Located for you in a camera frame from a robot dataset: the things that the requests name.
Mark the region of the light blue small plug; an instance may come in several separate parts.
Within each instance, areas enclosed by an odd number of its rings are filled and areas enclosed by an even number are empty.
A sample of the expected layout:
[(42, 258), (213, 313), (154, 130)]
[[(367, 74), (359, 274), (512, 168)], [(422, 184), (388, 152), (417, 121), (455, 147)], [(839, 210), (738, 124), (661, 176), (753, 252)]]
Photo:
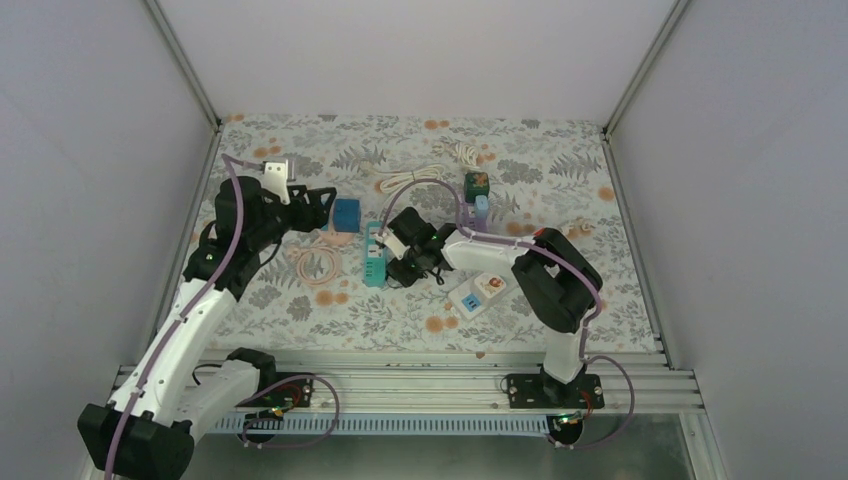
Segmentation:
[(474, 199), (474, 224), (481, 232), (488, 231), (490, 204), (486, 195), (477, 195)]

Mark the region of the teal power strip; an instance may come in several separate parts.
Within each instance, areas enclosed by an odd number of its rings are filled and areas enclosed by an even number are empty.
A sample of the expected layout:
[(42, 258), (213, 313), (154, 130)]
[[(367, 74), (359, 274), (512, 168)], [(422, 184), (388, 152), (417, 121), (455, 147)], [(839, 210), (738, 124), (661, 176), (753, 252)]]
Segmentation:
[(366, 224), (364, 230), (363, 280), (369, 288), (383, 288), (386, 285), (387, 261), (384, 250), (376, 238), (380, 226), (379, 221), (371, 221)]

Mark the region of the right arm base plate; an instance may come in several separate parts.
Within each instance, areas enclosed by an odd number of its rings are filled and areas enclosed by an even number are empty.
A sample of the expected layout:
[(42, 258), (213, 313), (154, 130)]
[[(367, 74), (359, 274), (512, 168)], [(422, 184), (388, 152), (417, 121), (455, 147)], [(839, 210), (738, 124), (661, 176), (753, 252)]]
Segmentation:
[(558, 382), (542, 373), (513, 373), (502, 381), (512, 409), (602, 409), (605, 399), (600, 377), (579, 373), (570, 383)]

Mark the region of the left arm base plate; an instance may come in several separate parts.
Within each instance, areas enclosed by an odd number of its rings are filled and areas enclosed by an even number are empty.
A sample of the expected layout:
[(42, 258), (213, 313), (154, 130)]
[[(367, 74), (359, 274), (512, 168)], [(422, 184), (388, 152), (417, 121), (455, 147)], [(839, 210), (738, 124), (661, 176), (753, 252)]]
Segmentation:
[(306, 408), (311, 405), (315, 376), (306, 372), (277, 372), (261, 379), (254, 393), (239, 401), (237, 407)]

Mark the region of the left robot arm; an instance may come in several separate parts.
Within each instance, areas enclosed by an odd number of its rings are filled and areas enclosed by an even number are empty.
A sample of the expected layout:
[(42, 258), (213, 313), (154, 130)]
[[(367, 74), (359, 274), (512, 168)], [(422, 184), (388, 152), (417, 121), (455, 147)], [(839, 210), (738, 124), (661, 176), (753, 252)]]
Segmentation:
[(325, 226), (336, 196), (333, 187), (293, 185), (281, 197), (250, 176), (220, 184), (216, 218), (188, 258), (162, 328), (109, 400), (86, 405), (78, 418), (88, 454), (106, 478), (178, 479), (196, 444), (226, 413), (276, 396), (273, 356), (247, 348), (232, 352), (192, 392), (186, 385), (211, 334), (262, 267), (262, 253), (288, 232)]

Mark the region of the floral patterned table mat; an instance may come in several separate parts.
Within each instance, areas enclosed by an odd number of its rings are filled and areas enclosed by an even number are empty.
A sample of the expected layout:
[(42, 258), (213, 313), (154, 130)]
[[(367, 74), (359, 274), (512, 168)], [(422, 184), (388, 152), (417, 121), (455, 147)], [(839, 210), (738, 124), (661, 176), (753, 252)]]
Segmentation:
[[(592, 352), (655, 349), (625, 226), (596, 124), (574, 120), (235, 114), (221, 154), (293, 162), (297, 180), (335, 187), (361, 203), (364, 223), (416, 208), (441, 226), (468, 165), (490, 177), (489, 231), (523, 236), (560, 230), (603, 279), (602, 312), (589, 327)], [(448, 293), (466, 279), (426, 278), (409, 288), (363, 280), (364, 241), (333, 247), (319, 233), (286, 235), (209, 345), (262, 350), (540, 351), (545, 330), (519, 291), (473, 320)]]

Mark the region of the dark blue cube socket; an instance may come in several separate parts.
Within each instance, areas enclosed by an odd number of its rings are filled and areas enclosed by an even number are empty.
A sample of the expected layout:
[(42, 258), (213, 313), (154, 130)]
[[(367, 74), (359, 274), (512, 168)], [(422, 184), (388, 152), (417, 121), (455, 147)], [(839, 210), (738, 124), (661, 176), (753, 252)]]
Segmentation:
[(352, 198), (337, 198), (333, 206), (332, 225), (336, 232), (358, 233), (361, 228), (360, 201)]

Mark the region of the aluminium rail base frame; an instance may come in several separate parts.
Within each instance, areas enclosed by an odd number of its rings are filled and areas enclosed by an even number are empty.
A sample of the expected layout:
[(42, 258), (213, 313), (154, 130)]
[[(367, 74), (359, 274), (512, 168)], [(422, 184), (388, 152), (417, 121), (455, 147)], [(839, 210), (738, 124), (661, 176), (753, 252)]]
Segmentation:
[[(535, 373), (538, 352), (294, 351), (274, 353), (279, 369), (308, 372), (329, 381), (345, 413), (500, 414), (509, 373)], [(620, 369), (598, 361), (601, 413), (699, 413), (704, 402), (691, 371), (672, 370), (658, 353), (614, 355)]]

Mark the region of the purple power strip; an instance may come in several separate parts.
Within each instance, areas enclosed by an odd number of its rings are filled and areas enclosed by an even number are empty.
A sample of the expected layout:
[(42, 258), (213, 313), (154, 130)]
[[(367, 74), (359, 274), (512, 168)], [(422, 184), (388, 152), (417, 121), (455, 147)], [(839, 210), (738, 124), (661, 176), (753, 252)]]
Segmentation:
[[(474, 224), (474, 203), (467, 203), (467, 204), (464, 205), (464, 208), (465, 208), (465, 217), (464, 217), (464, 220), (463, 220), (463, 225), (465, 227), (473, 230), (473, 231), (481, 232), (481, 231), (478, 231), (475, 228), (475, 224)], [(488, 218), (488, 231), (487, 232), (481, 232), (481, 233), (488, 233), (488, 232), (489, 232), (489, 218)]]

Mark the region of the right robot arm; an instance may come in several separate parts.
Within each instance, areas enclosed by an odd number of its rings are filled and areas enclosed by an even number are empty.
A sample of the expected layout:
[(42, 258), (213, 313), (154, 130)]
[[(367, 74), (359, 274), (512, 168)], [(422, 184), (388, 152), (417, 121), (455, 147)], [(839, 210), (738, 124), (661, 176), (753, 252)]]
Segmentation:
[(587, 369), (587, 326), (601, 312), (603, 280), (566, 236), (543, 228), (507, 237), (447, 223), (440, 228), (405, 208), (376, 235), (392, 258), (387, 274), (404, 287), (444, 271), (495, 274), (517, 286), (547, 329), (539, 372), (544, 399), (565, 407), (580, 393)]

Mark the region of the black plug adapter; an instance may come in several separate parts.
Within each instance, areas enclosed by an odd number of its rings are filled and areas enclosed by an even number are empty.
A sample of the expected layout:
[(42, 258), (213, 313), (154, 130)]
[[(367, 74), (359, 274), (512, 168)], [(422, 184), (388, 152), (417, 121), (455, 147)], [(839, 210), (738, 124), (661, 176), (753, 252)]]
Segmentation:
[(416, 267), (412, 264), (407, 264), (400, 259), (392, 259), (386, 267), (387, 276), (397, 283), (399, 283), (403, 288), (408, 288), (412, 286), (419, 279), (432, 277), (435, 279), (437, 285), (441, 286), (445, 283), (444, 278), (441, 275), (441, 269), (435, 268), (431, 270), (424, 270), (421, 267)]

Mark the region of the dark green cube socket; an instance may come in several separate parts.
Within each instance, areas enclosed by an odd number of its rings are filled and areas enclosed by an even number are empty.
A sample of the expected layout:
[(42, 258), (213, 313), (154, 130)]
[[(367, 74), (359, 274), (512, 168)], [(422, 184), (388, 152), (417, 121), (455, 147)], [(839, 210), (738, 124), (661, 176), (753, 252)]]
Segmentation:
[(480, 196), (487, 198), (490, 192), (489, 175), (482, 171), (468, 171), (464, 174), (463, 192), (465, 202), (473, 204)]

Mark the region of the pink round power socket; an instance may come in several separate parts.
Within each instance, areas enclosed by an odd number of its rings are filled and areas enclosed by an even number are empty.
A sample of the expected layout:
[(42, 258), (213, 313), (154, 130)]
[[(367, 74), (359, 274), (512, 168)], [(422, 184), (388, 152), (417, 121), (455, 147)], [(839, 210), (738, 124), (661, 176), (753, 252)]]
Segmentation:
[(319, 239), (326, 245), (333, 247), (341, 247), (353, 242), (356, 238), (356, 233), (338, 232), (335, 230), (320, 230)]

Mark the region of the white multicolour power strip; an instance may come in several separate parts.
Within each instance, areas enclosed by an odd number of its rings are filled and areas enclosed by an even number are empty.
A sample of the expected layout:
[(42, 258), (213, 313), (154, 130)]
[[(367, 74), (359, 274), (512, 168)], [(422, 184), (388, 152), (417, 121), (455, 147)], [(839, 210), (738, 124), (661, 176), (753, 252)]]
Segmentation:
[(472, 293), (472, 280), (482, 273), (478, 273), (473, 277), (454, 288), (448, 293), (448, 299), (456, 309), (459, 316), (470, 321), (491, 309), (495, 304), (503, 300), (508, 293), (517, 287), (517, 282), (512, 277), (501, 276), (508, 284), (508, 290), (498, 299), (489, 303), (481, 304), (476, 296)]

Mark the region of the white cartoon cube plug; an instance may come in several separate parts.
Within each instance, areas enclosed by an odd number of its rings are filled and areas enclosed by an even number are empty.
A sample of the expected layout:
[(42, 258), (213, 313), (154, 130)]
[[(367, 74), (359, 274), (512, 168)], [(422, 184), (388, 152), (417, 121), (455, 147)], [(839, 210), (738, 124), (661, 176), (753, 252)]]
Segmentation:
[(482, 273), (472, 280), (471, 290), (483, 304), (500, 298), (508, 290), (508, 284), (499, 275)]

